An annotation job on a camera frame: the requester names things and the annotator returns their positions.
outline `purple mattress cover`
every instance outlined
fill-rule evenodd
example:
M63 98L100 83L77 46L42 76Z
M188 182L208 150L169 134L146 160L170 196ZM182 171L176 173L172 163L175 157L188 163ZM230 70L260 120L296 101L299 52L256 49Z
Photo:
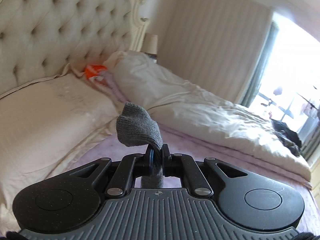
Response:
M219 160L225 161L237 167L241 167L248 171L258 173L262 176L275 179L277 181L283 182L290 185L299 191L305 202L305 211L297 227L299 232L311 232L315 235L320 235L320 213L316 204L316 201L308 187L304 183L299 182L294 179L290 179L285 176L283 171L276 172L269 169L265 169L260 165L249 162L245 159L247 158L245 154L237 152L236 157L231 156L230 153L235 151L225 147L210 145L201 140L192 139L189 136L183 135L164 126L161 127L161 135L163 141L169 145L171 153L184 153L193 156L195 160L203 161L205 157L215 157ZM144 153L147 146L137 146L137 147L126 147L121 144L116 135L112 135L104 139L96 147L89 150L85 155L83 155L77 162L73 163L71 169L94 161L102 157L110 157L113 161L119 161L125 155L132 153ZM140 180L137 179L136 187L140 187ZM180 180L178 178L165 178L164 187L181 187Z

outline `bed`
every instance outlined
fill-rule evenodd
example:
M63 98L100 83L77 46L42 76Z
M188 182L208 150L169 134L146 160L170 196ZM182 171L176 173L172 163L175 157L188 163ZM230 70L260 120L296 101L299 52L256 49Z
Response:
M161 124L171 152L197 160L215 156L295 187L306 203L298 230L320 234L310 169L272 136L267 121L182 80L145 54L124 52L141 48L148 25L138 16L143 2L0 0L1 232L19 229L12 200L22 188L100 157L120 160L145 150L126 148L116 138L123 102L80 78L87 64L105 62L121 92ZM231 118L221 123L221 116ZM179 186L174 179L165 183Z

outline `white comforter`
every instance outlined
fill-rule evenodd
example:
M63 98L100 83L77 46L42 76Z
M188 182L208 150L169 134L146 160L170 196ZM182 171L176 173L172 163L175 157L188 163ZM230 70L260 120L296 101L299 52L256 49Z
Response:
M129 52L112 70L127 98L157 122L195 138L238 150L310 181L302 157L295 157L273 134L271 122Z

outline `beige pillow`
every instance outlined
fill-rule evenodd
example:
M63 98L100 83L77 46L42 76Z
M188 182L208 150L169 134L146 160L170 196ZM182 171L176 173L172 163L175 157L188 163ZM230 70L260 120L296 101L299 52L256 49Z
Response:
M66 170L74 148L118 116L111 100L73 74L0 99L0 230L17 230L12 201L24 187Z

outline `headboard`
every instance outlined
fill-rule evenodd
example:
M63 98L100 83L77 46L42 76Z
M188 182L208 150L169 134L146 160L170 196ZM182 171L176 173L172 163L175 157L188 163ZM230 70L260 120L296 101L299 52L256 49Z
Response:
M0 95L142 46L144 0L0 0Z

